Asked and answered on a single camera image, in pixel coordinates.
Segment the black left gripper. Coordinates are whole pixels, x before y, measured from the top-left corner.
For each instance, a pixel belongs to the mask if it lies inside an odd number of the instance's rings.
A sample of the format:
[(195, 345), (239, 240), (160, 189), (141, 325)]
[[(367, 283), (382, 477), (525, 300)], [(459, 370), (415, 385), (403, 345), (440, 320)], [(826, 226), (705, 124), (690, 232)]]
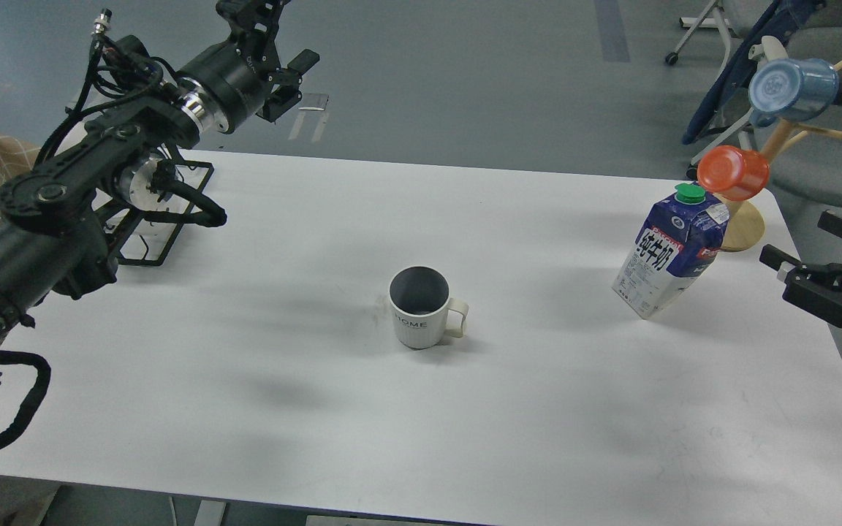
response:
[(217, 1), (230, 36), (207, 47), (176, 72), (181, 110), (203, 133), (231, 134), (253, 115), (275, 122), (301, 101), (304, 74), (321, 56), (301, 50), (281, 63), (275, 39), (289, 1)]

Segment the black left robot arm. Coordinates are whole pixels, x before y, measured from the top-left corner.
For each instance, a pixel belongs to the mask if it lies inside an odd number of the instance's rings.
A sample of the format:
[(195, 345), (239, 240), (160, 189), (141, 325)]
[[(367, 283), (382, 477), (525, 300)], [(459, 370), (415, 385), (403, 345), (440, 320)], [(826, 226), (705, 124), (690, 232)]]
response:
[(44, 357), (7, 351), (13, 327), (51, 291), (80, 299), (114, 283), (117, 255), (138, 223), (223, 226), (225, 210), (176, 176), (208, 129), (231, 134), (248, 117), (275, 122), (300, 103), (319, 54), (282, 64), (275, 45), (284, 1), (220, 1), (226, 40), (182, 69), (137, 37), (94, 20), (83, 87), (32, 169), (0, 186), (0, 450), (23, 434), (49, 389)]

